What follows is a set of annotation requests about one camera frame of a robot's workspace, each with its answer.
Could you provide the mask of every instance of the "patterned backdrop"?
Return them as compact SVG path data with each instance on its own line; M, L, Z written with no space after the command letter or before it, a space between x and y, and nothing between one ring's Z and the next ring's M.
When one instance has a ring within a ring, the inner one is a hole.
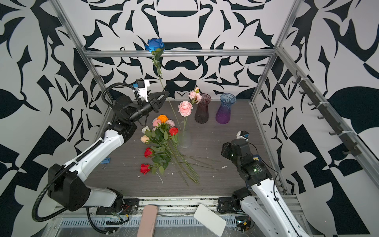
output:
M162 38L166 49L273 48L293 0L65 0L61 1L88 50L142 50ZM163 86L170 97L187 99L196 85L218 99L232 93L249 99L267 57L167 57ZM94 59L106 85L151 79L162 86L149 58ZM115 89L132 98L129 89Z
M106 105L46 0L0 1L0 74L0 235L29 237L46 225L31 209L48 168L92 144Z
M285 50L379 156L379 2L305 0ZM314 234L377 236L379 190L277 59L256 106Z

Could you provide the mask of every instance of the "cable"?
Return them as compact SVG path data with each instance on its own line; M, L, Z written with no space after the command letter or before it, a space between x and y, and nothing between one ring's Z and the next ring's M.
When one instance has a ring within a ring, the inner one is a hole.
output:
M119 86L126 86L126 87L129 87L129 88L131 88L131 89L134 90L134 87L132 87L132 86L129 85L129 84L123 83L123 82L117 82L117 83L114 83L114 84L108 86L108 87L103 91L103 93L101 94L101 99L104 101L104 103L105 103L107 106L109 106L109 107L111 107L111 108L113 108L113 105L112 105L111 103L109 103L109 102L105 99L105 95L106 95L106 94L107 94L112 88L114 88L114 87L120 88Z
M97 143L95 143L93 146L91 146L86 152L84 152L82 155L80 155L76 161L79 162L81 159L83 159L86 155L88 155L91 151L93 151L96 147L98 147L100 144L102 143L102 141L98 141ZM41 204L41 201L42 201L42 198L45 196L45 194L47 193L47 191L50 189L51 186L53 186L53 184L55 184L55 182L64 174L66 173L68 170L70 170L74 165L76 165L75 162L72 162L71 164L69 164L68 166L66 166L63 170L61 170L46 186L44 189L42 189L41 193L38 195L36 201L34 202L34 205L33 205L33 208L31 210L31 217L34 221L36 222L42 222L42 221L47 221L47 220L50 220L51 218L59 215L60 213L64 212L67 210L66 207L54 212L53 214L51 215L48 215L46 217L40 217L38 215L38 208L39 208L39 205Z
M256 147L254 144L250 143L250 142L248 142L248 143L249 143L250 145L252 145L252 146L255 147L255 150L257 151L257 155L259 155L257 147ZM269 167L270 169L272 169L273 171L275 171L276 173L278 173L278 171L274 170L273 168L271 168L271 166L269 166L268 164L266 164L266 162L265 162L263 159L261 159L261 161L262 161L267 167Z
M111 234L111 233L115 233L116 230L113 230L112 232L110 231L103 231L102 229L99 229L97 228L97 226L95 226L95 224L92 222L91 220L91 216L89 214L89 207L86 207L86 211L87 211L87 218L88 218L88 221L89 221L89 224L92 226L92 228L99 232L100 234Z
M257 151L257 154L258 154L258 149L257 149L257 147L256 147L254 144L250 143L250 142L248 142L248 143L249 143L250 145L253 145L253 146L255 147L255 149L256 149L256 151ZM276 170L274 170L273 168L271 168L269 165L267 165L262 159L261 159L261 161L262 161L267 167L269 167L270 169L272 169L273 171L276 172L276 176L275 176L275 179L274 179L274 186L273 186L273 193L274 193L275 201L278 202L279 207L281 208L281 210L283 211L283 213L284 213L285 216L287 217L287 219L288 219L288 221L290 222L292 228L295 230L295 233L298 235L298 237L300 237L299 233L297 232L297 230L296 230L295 227L293 226L293 224L292 224L290 218L287 216L287 214L285 213L284 209L282 208L282 206L281 206L281 204L280 204L280 202L279 202L279 199L278 199L278 198L276 197L276 195L275 195L275 181L276 181L276 178L278 178L279 172L276 171Z

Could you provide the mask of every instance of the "gray wooden table surface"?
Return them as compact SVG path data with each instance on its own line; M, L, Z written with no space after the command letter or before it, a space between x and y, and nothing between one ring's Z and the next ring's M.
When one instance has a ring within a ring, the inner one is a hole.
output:
M180 102L171 101L171 103L177 112ZM173 164L170 164L165 173L160 175L162 181L157 174L153 175L149 172L143 175L140 173L142 163L153 164L153 162L144 157L148 145L140 141L143 133L141 132L142 127L138 123L136 123L138 128L132 138L109 155L111 161L107 164L106 169L103 170L103 165L98 165L89 175L85 184L99 188L110 187L123 193L124 196L231 195L233 191L244 187L245 184L233 163L220 155L225 142L235 139L238 131L248 131L250 133L249 142L256 145L259 155L267 164L269 164L269 158L248 101L237 100L232 105L231 119L227 124L219 124L215 120L219 105L220 101L212 101L209 104L209 120L205 124L198 124L195 121L197 105L194 105L187 122L191 128L192 146L181 149L181 152L185 155L202 157L198 159L217 169L210 170L193 166L200 176L200 185L187 179L189 184L187 186ZM152 120L161 114L167 115L176 123L170 104L166 101L158 114L150 113L147 124L152 127ZM179 113L177 116L180 121L183 121L183 117ZM250 150L256 154L253 146L250 147Z

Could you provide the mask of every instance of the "glass vase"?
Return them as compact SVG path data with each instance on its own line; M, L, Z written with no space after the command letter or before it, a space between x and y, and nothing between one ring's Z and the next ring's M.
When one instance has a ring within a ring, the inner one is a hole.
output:
M178 146L181 148L188 148L192 145L191 131L189 130L189 127L188 122L185 127L184 122L179 123Z
M208 104L211 102L211 97L208 94L201 94L201 101L197 105L195 113L195 121L203 124L209 119Z
M224 93L220 96L221 105L216 113L216 121L220 124L226 124L230 121L232 104L236 102L236 97L230 93Z

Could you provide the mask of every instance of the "aluminum rail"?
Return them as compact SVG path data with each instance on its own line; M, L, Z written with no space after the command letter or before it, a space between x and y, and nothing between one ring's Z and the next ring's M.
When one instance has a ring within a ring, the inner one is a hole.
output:
M113 58L113 57L151 57L147 50L85 50L87 58ZM188 56L271 56L273 49L186 49L165 50L163 57L188 57Z

